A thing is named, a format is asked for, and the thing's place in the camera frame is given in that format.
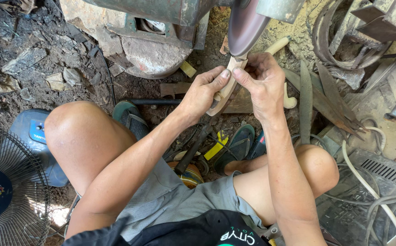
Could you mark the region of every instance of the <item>gray shorts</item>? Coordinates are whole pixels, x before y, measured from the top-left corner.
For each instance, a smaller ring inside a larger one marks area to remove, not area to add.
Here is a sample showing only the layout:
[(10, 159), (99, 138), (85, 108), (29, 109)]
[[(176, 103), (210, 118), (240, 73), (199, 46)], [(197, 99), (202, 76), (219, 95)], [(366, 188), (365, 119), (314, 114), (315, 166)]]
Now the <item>gray shorts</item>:
[(121, 233), (130, 241), (149, 226), (183, 221), (197, 217), (209, 209), (238, 211), (248, 226), (260, 235), (265, 227), (253, 208), (236, 195), (233, 176), (198, 185), (190, 190), (161, 159), (146, 181), (140, 186), (118, 218), (130, 216), (128, 226)]

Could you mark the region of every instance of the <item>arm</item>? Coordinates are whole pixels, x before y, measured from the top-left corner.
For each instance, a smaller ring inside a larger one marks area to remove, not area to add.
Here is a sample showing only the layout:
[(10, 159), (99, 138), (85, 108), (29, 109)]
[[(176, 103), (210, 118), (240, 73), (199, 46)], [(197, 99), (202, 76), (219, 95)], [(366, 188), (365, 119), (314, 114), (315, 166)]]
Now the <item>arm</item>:
[(108, 164), (72, 212), (67, 238), (114, 223), (165, 150), (184, 129), (198, 122), (229, 77), (224, 67), (198, 75), (181, 104), (161, 124)]
[(296, 158), (283, 111), (285, 74), (269, 53), (252, 54), (234, 78), (251, 93), (268, 153), (269, 186), (287, 245), (326, 245), (309, 183)]

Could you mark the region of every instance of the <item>fan grille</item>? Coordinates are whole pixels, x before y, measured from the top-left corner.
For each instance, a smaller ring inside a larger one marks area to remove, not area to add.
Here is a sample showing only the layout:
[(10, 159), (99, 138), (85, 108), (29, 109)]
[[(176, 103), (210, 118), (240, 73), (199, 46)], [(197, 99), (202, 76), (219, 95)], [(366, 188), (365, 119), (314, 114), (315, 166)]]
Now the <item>fan grille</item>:
[(50, 225), (50, 188), (38, 157), (0, 127), (0, 171), (12, 183), (12, 200), (0, 215), (0, 246), (41, 246)]

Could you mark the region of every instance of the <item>grinding wheel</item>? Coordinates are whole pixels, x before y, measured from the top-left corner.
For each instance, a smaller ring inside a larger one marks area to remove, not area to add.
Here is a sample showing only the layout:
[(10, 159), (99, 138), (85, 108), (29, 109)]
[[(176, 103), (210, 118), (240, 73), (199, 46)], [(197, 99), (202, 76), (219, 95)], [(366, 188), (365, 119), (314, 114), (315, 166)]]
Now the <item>grinding wheel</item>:
[(228, 25), (228, 47), (233, 56), (246, 54), (271, 18), (256, 13), (259, 0), (235, 0)]

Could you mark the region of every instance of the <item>leg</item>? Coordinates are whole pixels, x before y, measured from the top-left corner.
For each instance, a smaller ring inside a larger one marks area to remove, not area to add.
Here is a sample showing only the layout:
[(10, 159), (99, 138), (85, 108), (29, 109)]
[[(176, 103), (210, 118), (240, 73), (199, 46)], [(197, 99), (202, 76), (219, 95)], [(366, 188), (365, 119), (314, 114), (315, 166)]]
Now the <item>leg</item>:
[(45, 135), (48, 148), (80, 195), (136, 142), (126, 127), (96, 104), (84, 101), (54, 109), (46, 119)]
[[(339, 172), (335, 160), (322, 148), (315, 145), (302, 145), (295, 149), (298, 162), (315, 198), (335, 187), (339, 180)], [(251, 170), (248, 173), (235, 176), (233, 185), (236, 194), (243, 198), (254, 209), (264, 226), (276, 222), (269, 189), (268, 165), (266, 155), (241, 163), (236, 161), (226, 166), (225, 172), (233, 172), (236, 166)]]

